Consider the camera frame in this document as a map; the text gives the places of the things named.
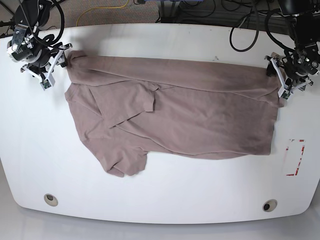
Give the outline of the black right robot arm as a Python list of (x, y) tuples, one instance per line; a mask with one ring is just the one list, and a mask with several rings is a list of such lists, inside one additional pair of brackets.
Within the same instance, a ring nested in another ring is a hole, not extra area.
[[(7, 44), (7, 54), (15, 63), (25, 62), (20, 71), (37, 78), (42, 89), (47, 90), (55, 84), (52, 76), (54, 68), (68, 65), (65, 51), (73, 47), (60, 41), (65, 29), (65, 15), (56, 0), (20, 0), (18, 3), (11, 21), (3, 23), (13, 30), (12, 39)], [(48, 22), (53, 7), (60, 14), (59, 33), (40, 38), (40, 28)]]

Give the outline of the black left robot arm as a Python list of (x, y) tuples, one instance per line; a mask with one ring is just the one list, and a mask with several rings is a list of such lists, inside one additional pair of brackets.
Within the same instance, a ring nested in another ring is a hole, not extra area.
[[(278, 97), (289, 99), (295, 90), (304, 91), (312, 86), (310, 77), (320, 74), (320, 3), (314, 0), (279, 0), (279, 9), (271, 10), (265, 17), (264, 27), (269, 38), (283, 49), (284, 56), (266, 56), (269, 61), (266, 74), (277, 76), (280, 82)], [(284, 17), (294, 48), (277, 40), (269, 30), (273, 15)]]

